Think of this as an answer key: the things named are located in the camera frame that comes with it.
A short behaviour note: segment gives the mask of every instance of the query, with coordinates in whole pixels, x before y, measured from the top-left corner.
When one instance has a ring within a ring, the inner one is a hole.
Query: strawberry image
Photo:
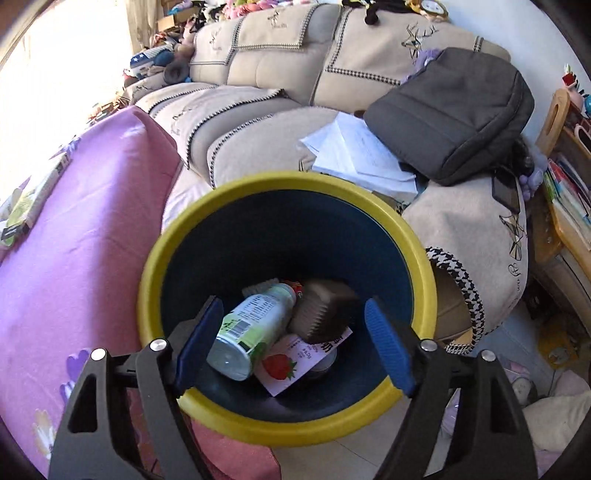
[[[294,378],[297,362],[283,353],[271,355],[262,361],[263,368],[275,380],[285,380]]]

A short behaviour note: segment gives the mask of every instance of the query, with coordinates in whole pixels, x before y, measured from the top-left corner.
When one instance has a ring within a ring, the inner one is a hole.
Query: gray bag
[[[447,48],[363,118],[400,161],[447,186],[508,161],[533,110],[509,62]]]

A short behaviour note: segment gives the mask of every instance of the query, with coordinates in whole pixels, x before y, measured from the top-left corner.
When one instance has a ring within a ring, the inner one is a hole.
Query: paper document
[[[335,119],[358,173],[393,180],[412,180],[414,174],[402,171],[400,162],[361,118],[339,113]]]
[[[326,135],[330,130],[330,125],[325,125],[320,130],[314,132],[313,134],[308,135],[305,138],[302,138],[300,142],[302,142],[308,149],[316,156],[318,156],[318,152],[320,151],[320,147],[322,143],[324,143],[324,139],[326,139]]]
[[[327,127],[326,137],[312,166],[313,171],[351,181],[364,189],[382,193],[402,202],[412,201],[417,194],[413,174],[399,170],[402,179],[397,180],[358,172],[352,160],[350,143],[346,142],[339,122],[334,121]]]

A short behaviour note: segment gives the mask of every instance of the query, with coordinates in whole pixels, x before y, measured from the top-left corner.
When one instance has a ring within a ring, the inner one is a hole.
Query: sofa armrest
[[[151,92],[155,92],[167,84],[164,81],[164,72],[157,73],[151,77],[135,82],[133,85],[129,85],[123,92],[123,98],[129,100],[129,104],[133,105],[143,96],[148,95]]]

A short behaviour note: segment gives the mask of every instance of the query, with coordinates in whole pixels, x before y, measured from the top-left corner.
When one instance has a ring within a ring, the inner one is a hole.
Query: pink blanket
[[[0,416],[45,475],[89,352],[140,349],[139,279],[180,167],[172,138],[136,107],[98,123],[71,147],[72,163],[37,224],[0,264]],[[138,406],[132,403],[138,443],[150,464]],[[195,432],[204,451],[227,449],[227,464],[214,462],[218,478],[232,470],[233,457],[253,456],[241,478],[280,477],[269,449],[238,442],[228,449],[231,440]]]

